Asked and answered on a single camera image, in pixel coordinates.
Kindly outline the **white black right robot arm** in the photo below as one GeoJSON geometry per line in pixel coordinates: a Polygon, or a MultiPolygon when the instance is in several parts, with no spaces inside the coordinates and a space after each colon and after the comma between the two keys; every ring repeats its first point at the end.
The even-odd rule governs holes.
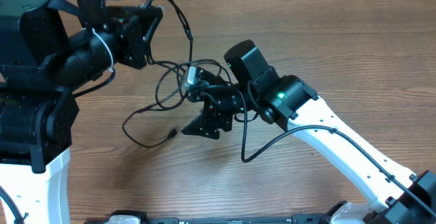
{"type": "Polygon", "coordinates": [[[183,128],[185,135],[218,139],[237,114],[254,111],[293,135],[333,164],[364,196],[364,203],[340,202],[320,223],[434,223],[435,175],[416,174],[379,152],[346,125],[300,78],[280,76],[258,47],[245,40],[229,49],[225,62],[236,78],[226,82],[192,63],[183,77],[191,102],[204,104],[201,115],[183,128]]]}

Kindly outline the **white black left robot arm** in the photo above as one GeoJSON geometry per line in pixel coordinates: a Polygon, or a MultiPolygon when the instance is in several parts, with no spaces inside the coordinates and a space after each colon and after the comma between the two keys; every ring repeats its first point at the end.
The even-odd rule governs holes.
{"type": "Polygon", "coordinates": [[[69,223],[77,98],[120,63],[142,69],[159,7],[1,0],[1,201],[8,223],[69,223]]]}

